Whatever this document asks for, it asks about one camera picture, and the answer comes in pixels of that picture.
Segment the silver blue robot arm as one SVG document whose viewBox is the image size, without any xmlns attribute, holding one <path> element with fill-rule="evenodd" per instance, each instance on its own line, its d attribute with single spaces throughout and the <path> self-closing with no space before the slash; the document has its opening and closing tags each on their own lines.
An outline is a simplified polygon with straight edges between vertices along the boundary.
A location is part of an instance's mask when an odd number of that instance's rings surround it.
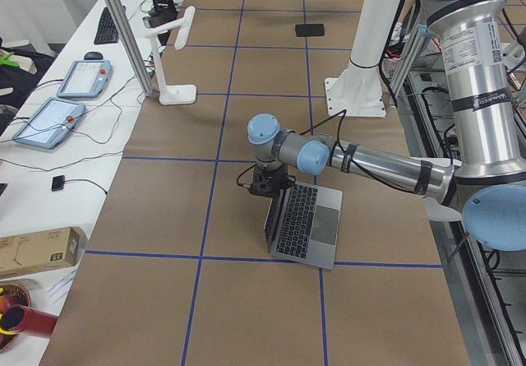
<svg viewBox="0 0 526 366">
<path fill-rule="evenodd" d="M 460 166 L 446 167 L 367 149 L 326 135 L 284 129 L 271 114 L 247 125 L 256 165 L 248 191 L 280 197 L 295 167 L 319 174 L 332 167 L 460 212 L 466 231 L 501 251 L 525 248 L 525 161 L 519 152 L 512 94 L 496 17 L 505 0 L 421 0 L 427 28 L 441 42 Z"/>
</svg>

